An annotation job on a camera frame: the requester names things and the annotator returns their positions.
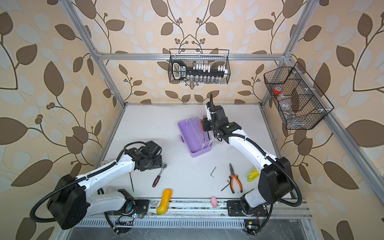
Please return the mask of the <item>orange handle screwdriver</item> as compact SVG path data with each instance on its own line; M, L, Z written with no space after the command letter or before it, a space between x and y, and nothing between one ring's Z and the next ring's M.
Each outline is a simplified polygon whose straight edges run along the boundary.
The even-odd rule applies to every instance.
M200 120L200 125L201 125L201 129L202 129L202 132L203 132L203 140L205 142L206 141L210 141L211 138L210 138L209 132L205 131L205 125L203 123L203 120Z

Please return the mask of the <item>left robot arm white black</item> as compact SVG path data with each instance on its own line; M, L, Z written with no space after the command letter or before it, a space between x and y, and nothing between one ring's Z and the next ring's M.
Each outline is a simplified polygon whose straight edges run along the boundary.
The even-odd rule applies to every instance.
M57 222L68 230L84 218L103 214L107 223L119 233L108 217L109 212L137 217L148 212L148 200L136 200L127 190L118 189L106 194L103 187L118 177L134 170L141 172L163 167L162 148L153 141L137 142L124 146L116 160L89 173L73 177L65 175L51 193L39 200L30 211L30 219L36 223Z

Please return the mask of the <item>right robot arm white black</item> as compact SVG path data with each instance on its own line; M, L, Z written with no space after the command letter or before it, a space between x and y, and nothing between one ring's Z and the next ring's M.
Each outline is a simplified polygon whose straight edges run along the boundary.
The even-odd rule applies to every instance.
M299 207L303 196L295 182L292 167L285 157L278 158L249 138L240 125L230 122L222 106L213 100L206 103L207 116L201 120L202 130L212 132L218 141L239 150L259 172L258 186L245 193L240 200L243 215L253 216L259 207L269 206L265 220L259 226L247 226L257 235L269 221L274 204L280 202L290 207Z

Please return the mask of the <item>purple clear plastic tool box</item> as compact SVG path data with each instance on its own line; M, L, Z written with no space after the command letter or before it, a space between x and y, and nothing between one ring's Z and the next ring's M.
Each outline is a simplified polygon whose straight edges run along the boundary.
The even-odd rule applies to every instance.
M186 144L192 158L208 153L213 147L213 137L204 132L199 117L192 117L178 122L180 140Z

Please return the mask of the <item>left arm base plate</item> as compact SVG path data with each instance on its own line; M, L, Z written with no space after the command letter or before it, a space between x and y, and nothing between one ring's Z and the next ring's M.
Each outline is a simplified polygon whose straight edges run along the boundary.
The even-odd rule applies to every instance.
M129 216L133 215L145 215L149 210L150 200L133 199L126 200L122 208L117 211L109 211L108 215L112 216Z

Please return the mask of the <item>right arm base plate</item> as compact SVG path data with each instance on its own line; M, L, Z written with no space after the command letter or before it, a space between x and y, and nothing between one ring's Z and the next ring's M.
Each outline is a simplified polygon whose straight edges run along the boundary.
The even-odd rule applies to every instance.
M228 215L230 217L266 217L268 209L263 205L251 208L246 202L240 200L229 200L227 203Z

